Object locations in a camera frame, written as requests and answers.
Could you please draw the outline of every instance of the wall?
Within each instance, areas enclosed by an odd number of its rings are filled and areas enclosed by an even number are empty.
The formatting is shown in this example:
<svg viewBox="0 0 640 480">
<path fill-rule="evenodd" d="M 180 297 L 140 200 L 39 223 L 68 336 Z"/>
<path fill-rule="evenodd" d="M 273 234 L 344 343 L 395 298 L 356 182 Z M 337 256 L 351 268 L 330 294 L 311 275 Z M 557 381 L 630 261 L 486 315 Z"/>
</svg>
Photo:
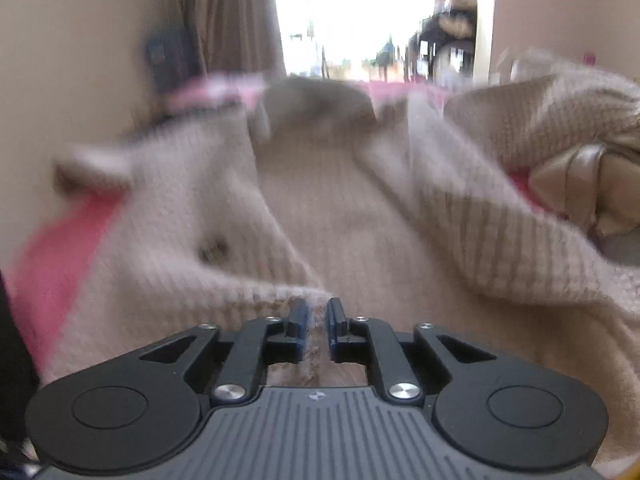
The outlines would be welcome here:
<svg viewBox="0 0 640 480">
<path fill-rule="evenodd" d="M 582 60 L 594 49 L 593 0 L 495 0 L 492 66 L 507 48 L 546 48 Z"/>
<path fill-rule="evenodd" d="M 640 77 L 640 0 L 596 0 L 594 51 L 598 64 Z"/>
<path fill-rule="evenodd" d="M 174 0 L 0 0 L 0 266 L 61 208 L 52 154 L 132 125 L 143 38 L 176 15 Z"/>
<path fill-rule="evenodd" d="M 640 0 L 495 0 L 490 65 L 507 47 L 537 46 L 575 60 L 594 52 L 600 66 L 640 77 L 638 9 Z"/>
<path fill-rule="evenodd" d="M 491 69 L 494 43 L 495 0 L 478 0 L 478 26 L 476 30 L 476 53 L 474 80 L 486 84 Z"/>
</svg>

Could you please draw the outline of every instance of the beige knit sweater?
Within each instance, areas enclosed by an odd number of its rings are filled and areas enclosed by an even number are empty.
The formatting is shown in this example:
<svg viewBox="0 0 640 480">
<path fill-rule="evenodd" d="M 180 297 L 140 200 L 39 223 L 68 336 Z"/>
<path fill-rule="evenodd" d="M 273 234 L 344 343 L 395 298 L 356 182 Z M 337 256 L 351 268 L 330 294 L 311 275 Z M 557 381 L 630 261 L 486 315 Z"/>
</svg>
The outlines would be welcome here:
<svg viewBox="0 0 640 480">
<path fill-rule="evenodd" d="M 358 367 L 321 358 L 322 310 L 338 295 L 348 315 L 405 331 L 434 322 L 577 376 L 609 410 L 598 464 L 612 474 L 640 452 L 640 272 L 533 212 L 503 170 L 638 126 L 639 100 L 622 79 L 571 72 L 462 94 L 447 120 L 420 95 L 375 117 L 354 89 L 293 79 L 255 112 L 73 148 L 58 161 L 68 176 L 130 193 L 46 381 L 305 296 L 315 314 L 305 365 L 271 380 L 361 383 Z M 199 248 L 220 239 L 226 258 L 200 261 Z"/>
</svg>

